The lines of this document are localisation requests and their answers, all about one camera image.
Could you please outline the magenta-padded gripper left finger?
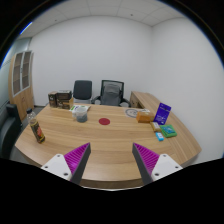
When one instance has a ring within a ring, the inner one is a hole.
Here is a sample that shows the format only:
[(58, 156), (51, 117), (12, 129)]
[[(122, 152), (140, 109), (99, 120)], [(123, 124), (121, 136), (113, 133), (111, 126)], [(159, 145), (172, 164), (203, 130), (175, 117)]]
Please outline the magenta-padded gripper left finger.
[(86, 143), (65, 155), (56, 154), (42, 169), (79, 185), (90, 153), (90, 144)]

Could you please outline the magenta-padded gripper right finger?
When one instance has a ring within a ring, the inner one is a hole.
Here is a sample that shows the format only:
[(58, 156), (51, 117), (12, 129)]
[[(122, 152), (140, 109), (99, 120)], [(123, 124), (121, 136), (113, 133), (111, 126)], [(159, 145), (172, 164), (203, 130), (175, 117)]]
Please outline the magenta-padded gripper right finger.
[(133, 144), (132, 153), (144, 185), (182, 169), (169, 155), (157, 154), (137, 143)]

